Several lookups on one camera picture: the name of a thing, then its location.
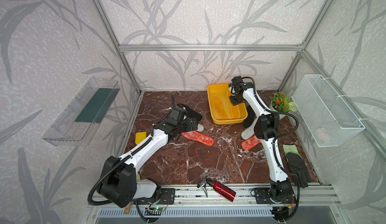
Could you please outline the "yellow insole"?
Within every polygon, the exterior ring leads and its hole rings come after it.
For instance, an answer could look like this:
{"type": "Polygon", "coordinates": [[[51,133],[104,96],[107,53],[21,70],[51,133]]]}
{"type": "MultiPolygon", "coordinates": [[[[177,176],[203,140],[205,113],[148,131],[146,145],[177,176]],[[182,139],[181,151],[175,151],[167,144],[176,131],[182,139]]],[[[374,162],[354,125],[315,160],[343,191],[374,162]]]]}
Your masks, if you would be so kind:
{"type": "Polygon", "coordinates": [[[227,115],[227,112],[224,108],[224,104],[223,104],[222,100],[218,96],[213,96],[211,103],[212,103],[214,110],[217,112],[219,119],[220,120],[227,120],[228,115],[227,115]]]}
{"type": "Polygon", "coordinates": [[[241,113],[240,113],[239,107],[237,105],[233,105],[233,103],[231,102],[233,95],[231,94],[231,91],[229,89],[227,91],[227,97],[228,97],[228,100],[230,101],[229,105],[230,105],[232,118],[239,119],[241,113]]]}

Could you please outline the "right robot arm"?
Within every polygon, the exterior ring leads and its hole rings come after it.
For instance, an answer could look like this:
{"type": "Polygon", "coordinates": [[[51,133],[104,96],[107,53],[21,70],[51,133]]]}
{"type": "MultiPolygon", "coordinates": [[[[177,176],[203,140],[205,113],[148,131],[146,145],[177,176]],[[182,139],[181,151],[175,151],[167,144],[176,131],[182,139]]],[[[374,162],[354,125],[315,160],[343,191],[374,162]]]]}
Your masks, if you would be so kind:
{"type": "Polygon", "coordinates": [[[229,84],[231,91],[230,101],[233,105],[248,103],[257,117],[254,126],[254,135],[263,145],[267,163],[269,166],[270,190],[269,197],[275,203],[281,203],[284,199],[293,194],[293,188],[289,174],[285,171],[278,147],[278,139],[291,134],[288,132],[280,135],[279,113],[272,111],[263,102],[255,89],[252,77],[250,82],[244,81],[245,77],[233,77],[229,84]]]}

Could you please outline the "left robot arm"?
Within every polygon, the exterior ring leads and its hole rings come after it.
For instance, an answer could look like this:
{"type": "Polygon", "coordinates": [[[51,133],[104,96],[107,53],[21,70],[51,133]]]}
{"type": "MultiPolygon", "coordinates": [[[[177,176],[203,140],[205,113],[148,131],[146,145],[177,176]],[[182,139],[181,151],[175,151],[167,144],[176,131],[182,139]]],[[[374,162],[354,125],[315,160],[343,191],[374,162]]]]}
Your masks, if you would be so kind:
{"type": "Polygon", "coordinates": [[[120,208],[138,199],[158,201],[161,186],[149,179],[137,179],[142,166],[162,147],[182,133],[196,131],[202,115],[185,104],[173,106],[168,114],[152,126],[139,145],[120,157],[109,157],[100,179],[91,188],[87,201],[92,206],[114,203],[120,208]]]}

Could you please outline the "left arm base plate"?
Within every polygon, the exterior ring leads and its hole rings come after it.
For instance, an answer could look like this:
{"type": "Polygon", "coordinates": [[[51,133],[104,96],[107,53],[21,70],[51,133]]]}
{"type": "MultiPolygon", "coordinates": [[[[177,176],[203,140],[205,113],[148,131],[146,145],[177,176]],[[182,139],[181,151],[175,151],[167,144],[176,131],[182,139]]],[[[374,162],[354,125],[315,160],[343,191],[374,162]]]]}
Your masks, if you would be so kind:
{"type": "Polygon", "coordinates": [[[155,194],[150,198],[139,198],[137,203],[139,205],[173,205],[176,197],[175,188],[161,188],[157,189],[155,194]]]}

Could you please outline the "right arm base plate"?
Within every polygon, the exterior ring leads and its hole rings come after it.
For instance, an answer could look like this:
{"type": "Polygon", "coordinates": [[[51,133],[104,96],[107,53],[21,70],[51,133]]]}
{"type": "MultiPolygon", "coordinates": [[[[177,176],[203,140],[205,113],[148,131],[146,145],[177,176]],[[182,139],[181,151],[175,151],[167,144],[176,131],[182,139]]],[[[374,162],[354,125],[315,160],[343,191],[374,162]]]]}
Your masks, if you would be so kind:
{"type": "Polygon", "coordinates": [[[257,204],[293,206],[297,201],[292,191],[290,194],[276,196],[271,188],[253,188],[250,195],[255,198],[257,204]]]}

